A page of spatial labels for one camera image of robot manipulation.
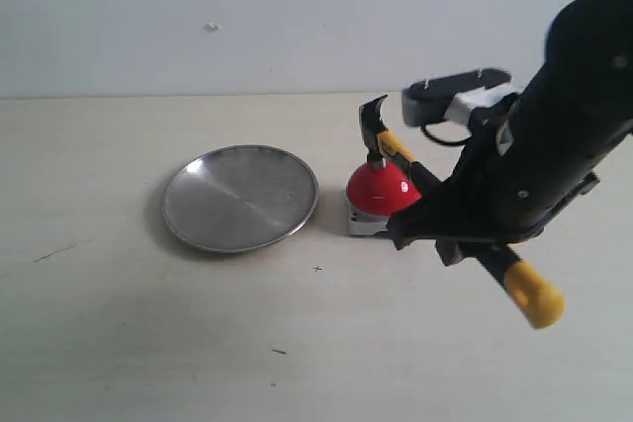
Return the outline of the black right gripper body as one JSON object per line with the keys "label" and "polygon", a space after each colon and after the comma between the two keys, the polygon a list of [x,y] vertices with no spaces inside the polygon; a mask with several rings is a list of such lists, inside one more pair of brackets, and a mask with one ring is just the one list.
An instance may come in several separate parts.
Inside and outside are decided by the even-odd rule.
{"label": "black right gripper body", "polygon": [[470,222],[489,237],[437,241],[446,266],[538,235],[599,181],[601,107],[594,101],[473,90],[456,94],[445,118],[472,134],[450,182]]}

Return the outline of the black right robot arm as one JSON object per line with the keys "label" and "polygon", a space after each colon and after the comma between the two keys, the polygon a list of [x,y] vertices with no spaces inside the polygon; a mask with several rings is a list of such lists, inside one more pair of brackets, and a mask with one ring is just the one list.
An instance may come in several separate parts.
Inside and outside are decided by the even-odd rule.
{"label": "black right robot arm", "polygon": [[632,131],[632,0],[575,0],[554,19],[544,63],[520,93],[468,115],[436,242],[445,265],[525,241],[598,180]]}

